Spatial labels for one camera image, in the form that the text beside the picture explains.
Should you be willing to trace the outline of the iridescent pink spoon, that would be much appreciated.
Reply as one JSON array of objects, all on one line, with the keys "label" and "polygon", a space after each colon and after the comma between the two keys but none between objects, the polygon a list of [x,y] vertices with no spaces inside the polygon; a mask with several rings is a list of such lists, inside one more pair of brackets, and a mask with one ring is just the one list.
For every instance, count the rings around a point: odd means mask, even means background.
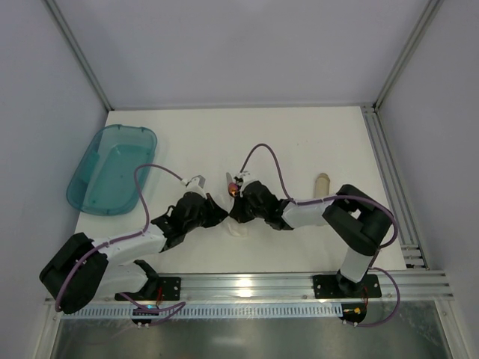
[{"label": "iridescent pink spoon", "polygon": [[240,187],[235,182],[228,183],[228,194],[231,197],[237,197],[240,193]]}]

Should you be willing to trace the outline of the silver table knife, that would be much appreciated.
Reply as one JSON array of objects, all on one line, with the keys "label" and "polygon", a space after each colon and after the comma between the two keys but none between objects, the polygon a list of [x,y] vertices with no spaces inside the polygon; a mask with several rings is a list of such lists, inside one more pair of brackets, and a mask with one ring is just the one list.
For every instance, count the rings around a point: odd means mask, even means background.
[{"label": "silver table knife", "polygon": [[228,183],[235,182],[235,181],[229,172],[227,172],[225,176],[226,176],[226,184],[227,184],[227,190],[228,190]]}]

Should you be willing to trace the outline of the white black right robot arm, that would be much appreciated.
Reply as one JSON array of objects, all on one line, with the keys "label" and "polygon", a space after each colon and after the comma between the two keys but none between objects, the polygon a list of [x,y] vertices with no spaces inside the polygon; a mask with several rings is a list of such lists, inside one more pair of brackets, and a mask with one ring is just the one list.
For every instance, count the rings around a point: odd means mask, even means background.
[{"label": "white black right robot arm", "polygon": [[343,185],[332,196],[313,200],[277,198],[257,179],[228,181],[233,200],[229,216],[240,224],[260,218],[278,231],[328,225],[348,246],[335,275],[334,289],[354,298],[364,292],[364,278],[390,228],[397,235],[392,213],[353,185]]}]

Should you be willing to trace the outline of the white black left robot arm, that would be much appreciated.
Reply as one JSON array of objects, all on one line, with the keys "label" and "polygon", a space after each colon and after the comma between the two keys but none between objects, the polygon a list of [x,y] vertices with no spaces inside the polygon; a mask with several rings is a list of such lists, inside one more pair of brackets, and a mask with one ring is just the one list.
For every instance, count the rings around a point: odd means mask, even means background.
[{"label": "white black left robot arm", "polygon": [[143,259],[183,242],[193,230],[210,228],[228,216],[210,194],[186,192],[167,212],[136,233],[93,240],[72,235],[40,272],[40,282],[55,299],[55,309],[75,313],[94,298],[127,295],[154,299],[162,278]]}]

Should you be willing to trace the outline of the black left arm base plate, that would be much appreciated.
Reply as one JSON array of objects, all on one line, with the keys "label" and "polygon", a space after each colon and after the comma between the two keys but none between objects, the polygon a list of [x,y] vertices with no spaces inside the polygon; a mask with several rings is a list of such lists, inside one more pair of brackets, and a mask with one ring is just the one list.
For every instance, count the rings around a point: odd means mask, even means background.
[{"label": "black left arm base plate", "polygon": [[137,292],[125,292],[134,301],[179,301],[180,277],[155,277],[148,279]]}]

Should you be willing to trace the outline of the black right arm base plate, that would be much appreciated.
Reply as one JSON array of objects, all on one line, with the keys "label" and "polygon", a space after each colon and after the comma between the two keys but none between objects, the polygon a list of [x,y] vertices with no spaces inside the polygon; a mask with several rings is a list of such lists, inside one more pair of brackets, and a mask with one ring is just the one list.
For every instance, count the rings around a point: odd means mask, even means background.
[{"label": "black right arm base plate", "polygon": [[381,298],[379,279],[375,274],[366,274],[358,283],[346,279],[339,272],[336,274],[317,274],[312,277],[316,299],[345,298]]}]

